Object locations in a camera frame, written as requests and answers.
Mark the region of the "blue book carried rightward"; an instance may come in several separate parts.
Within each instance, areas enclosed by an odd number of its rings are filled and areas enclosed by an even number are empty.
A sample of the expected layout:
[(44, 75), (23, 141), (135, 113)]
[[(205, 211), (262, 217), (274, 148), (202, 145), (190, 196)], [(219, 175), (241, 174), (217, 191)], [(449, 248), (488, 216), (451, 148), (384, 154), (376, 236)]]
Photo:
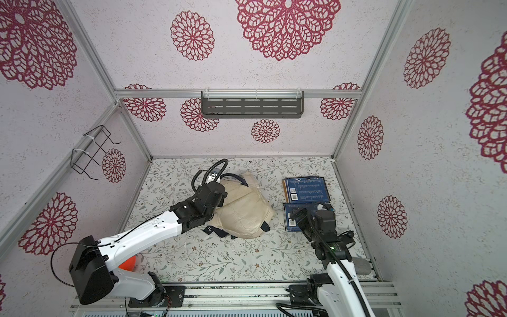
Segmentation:
[(283, 210), (285, 212), (285, 228), (287, 232), (301, 232), (297, 221), (292, 219), (291, 216), (304, 208), (309, 210), (311, 214), (315, 214), (317, 210), (321, 209), (335, 212), (330, 203), (284, 203)]

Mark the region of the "cream canvas tote bag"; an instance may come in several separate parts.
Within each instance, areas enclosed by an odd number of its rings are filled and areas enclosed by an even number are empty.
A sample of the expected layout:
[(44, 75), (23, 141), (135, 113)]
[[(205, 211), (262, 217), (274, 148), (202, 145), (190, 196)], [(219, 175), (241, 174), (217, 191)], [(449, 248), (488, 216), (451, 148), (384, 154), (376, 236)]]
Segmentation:
[(222, 207), (214, 211), (204, 232), (232, 239), (256, 239), (271, 230), (273, 208), (261, 193), (257, 179), (250, 173), (237, 175), (223, 174), (220, 183), (225, 187), (227, 197)]

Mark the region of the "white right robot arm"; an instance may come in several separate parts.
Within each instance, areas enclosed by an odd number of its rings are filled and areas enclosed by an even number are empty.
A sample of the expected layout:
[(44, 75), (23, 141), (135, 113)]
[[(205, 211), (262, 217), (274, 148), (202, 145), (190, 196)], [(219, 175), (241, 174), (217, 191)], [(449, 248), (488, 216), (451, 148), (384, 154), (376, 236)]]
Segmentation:
[(325, 273), (307, 279), (308, 299), (321, 306), (328, 316), (374, 316), (360, 285), (349, 249), (355, 245), (354, 232), (336, 231), (334, 208), (315, 203), (289, 214), (310, 243)]

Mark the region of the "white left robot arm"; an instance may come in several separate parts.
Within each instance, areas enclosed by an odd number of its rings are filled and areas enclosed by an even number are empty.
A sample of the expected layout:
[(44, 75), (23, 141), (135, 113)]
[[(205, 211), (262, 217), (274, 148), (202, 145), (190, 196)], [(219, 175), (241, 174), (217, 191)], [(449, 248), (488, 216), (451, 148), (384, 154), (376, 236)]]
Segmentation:
[(222, 184), (204, 184), (192, 197), (134, 229), (99, 240), (82, 239), (69, 265), (80, 304), (91, 305), (105, 297), (130, 298), (136, 307), (163, 303), (167, 292), (155, 273), (135, 273), (120, 265), (150, 246), (204, 225), (226, 197)]

